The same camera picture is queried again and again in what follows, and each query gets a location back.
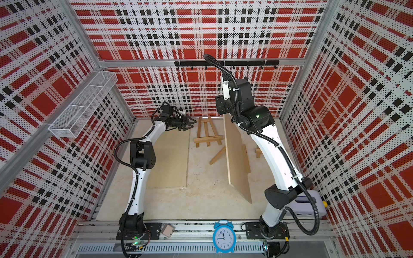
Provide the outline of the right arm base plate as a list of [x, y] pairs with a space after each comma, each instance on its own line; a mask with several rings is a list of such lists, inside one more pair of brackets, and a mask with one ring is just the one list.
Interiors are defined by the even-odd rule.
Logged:
[[290, 238], [287, 224], [279, 222], [274, 227], [269, 227], [264, 222], [248, 222], [245, 224], [248, 239], [285, 239]]

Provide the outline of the wooden board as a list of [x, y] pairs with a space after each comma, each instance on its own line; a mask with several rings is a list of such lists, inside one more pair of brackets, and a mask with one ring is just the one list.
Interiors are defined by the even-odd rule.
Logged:
[[190, 130], [164, 132], [154, 143], [156, 164], [147, 188], [181, 188], [187, 185]]
[[235, 188], [247, 202], [252, 204], [248, 182], [248, 170], [250, 167], [247, 161], [242, 135], [237, 125], [231, 122], [231, 116], [229, 114], [225, 114], [223, 119], [229, 184]]

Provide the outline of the small wooden easel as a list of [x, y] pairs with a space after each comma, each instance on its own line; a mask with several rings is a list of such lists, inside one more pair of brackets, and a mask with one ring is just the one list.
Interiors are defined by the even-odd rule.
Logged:
[[256, 153], [256, 158], [259, 159], [262, 155], [262, 151], [260, 148], [256, 148], [255, 149], [255, 153]]

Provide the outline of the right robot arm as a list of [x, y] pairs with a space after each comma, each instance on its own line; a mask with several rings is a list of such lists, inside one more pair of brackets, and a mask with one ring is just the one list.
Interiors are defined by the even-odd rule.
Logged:
[[[252, 85], [247, 78], [237, 79], [216, 58], [204, 54], [204, 60], [222, 73], [223, 94], [216, 97], [216, 108], [220, 115], [229, 114], [232, 122], [246, 132], [265, 157], [273, 174], [275, 184], [264, 191], [267, 206], [259, 218], [261, 234], [266, 239], [274, 239], [277, 234], [287, 231], [283, 222], [286, 213], [290, 213], [298, 228], [306, 235], [315, 235], [320, 227], [320, 214], [316, 202], [309, 193], [312, 181], [304, 177], [292, 163], [285, 150], [269, 109], [256, 105], [252, 95]], [[314, 214], [314, 225], [306, 229], [290, 203], [304, 194]]]

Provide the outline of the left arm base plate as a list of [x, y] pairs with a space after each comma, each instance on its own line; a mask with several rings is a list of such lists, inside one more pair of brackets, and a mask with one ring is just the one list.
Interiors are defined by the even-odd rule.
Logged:
[[116, 240], [158, 240], [162, 228], [162, 223], [144, 223], [141, 230], [125, 229], [118, 232]]

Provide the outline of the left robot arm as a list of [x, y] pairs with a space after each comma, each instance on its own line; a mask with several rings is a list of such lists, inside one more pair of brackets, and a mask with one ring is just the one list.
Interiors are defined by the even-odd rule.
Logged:
[[[117, 240], [140, 239], [146, 234], [144, 224], [144, 197], [146, 185], [156, 164], [156, 154], [153, 144], [168, 130], [187, 131], [192, 129], [196, 120], [191, 118], [186, 110], [163, 102], [151, 115], [152, 126], [140, 138], [131, 138], [120, 142], [114, 149], [115, 160], [132, 169], [132, 185], [130, 197], [119, 220]], [[130, 161], [124, 162], [118, 156], [121, 145], [129, 144]]]

